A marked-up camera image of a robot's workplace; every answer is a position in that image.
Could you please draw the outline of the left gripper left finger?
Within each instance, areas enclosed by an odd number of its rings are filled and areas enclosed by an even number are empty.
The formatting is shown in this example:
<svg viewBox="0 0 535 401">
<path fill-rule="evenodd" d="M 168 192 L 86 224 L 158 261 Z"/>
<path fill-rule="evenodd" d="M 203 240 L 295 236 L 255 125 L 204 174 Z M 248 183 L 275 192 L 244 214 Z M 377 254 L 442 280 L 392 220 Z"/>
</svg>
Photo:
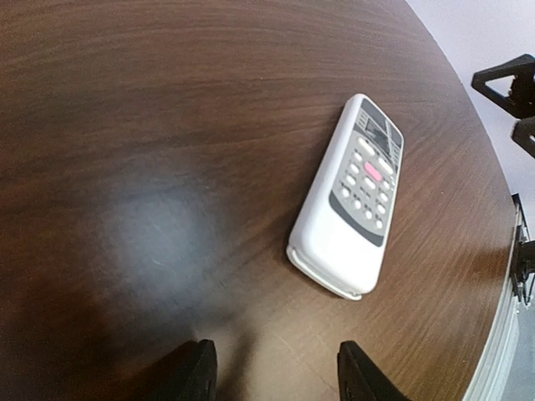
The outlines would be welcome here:
<svg viewBox="0 0 535 401">
<path fill-rule="evenodd" d="M 196 342 L 185 361 L 146 400 L 212 401 L 217 396 L 217 351 L 210 339 Z"/>
</svg>

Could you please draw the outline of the white remote control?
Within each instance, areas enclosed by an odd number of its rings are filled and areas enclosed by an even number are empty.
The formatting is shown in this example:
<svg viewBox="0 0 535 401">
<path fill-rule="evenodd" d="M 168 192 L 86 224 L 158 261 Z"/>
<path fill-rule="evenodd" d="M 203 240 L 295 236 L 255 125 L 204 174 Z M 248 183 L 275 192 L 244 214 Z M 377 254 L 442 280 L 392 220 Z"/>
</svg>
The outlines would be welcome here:
<svg viewBox="0 0 535 401">
<path fill-rule="evenodd" d="M 286 249 L 297 269 L 339 297 L 358 301 L 379 280 L 404 144 L 369 96 L 345 103 Z"/>
</svg>

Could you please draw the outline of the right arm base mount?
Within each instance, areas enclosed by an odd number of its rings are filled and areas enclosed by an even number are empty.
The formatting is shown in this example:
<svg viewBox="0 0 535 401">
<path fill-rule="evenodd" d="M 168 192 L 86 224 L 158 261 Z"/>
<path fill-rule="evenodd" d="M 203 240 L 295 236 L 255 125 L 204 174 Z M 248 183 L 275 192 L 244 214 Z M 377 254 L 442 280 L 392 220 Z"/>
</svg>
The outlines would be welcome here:
<svg viewBox="0 0 535 401">
<path fill-rule="evenodd" d="M 528 278 L 534 273 L 534 241 L 522 239 L 522 226 L 516 226 L 512 248 L 510 278 L 513 293 L 519 302 L 526 306 L 531 301 L 534 282 L 527 284 Z"/>
</svg>

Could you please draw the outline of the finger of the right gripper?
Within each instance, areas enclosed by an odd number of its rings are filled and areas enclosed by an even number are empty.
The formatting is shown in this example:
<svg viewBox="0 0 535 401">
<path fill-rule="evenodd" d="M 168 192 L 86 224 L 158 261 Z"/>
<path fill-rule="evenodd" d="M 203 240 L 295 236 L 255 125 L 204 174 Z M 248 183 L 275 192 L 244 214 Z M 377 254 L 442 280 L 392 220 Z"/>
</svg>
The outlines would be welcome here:
<svg viewBox="0 0 535 401">
<path fill-rule="evenodd" d="M 471 86 L 516 119 L 534 116 L 534 57 L 530 54 L 475 72 Z"/>
<path fill-rule="evenodd" d="M 512 140 L 524 151 L 535 157 L 535 118 L 518 120 L 512 131 Z"/>
</svg>

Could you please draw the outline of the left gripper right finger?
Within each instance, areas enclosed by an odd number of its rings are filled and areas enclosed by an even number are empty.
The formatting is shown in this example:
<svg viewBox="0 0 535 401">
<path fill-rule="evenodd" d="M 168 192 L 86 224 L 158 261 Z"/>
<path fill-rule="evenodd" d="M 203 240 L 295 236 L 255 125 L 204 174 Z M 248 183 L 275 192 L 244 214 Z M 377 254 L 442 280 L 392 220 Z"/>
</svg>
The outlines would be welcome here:
<svg viewBox="0 0 535 401">
<path fill-rule="evenodd" d="M 409 400 L 355 341 L 340 344 L 337 366 L 340 400 Z"/>
</svg>

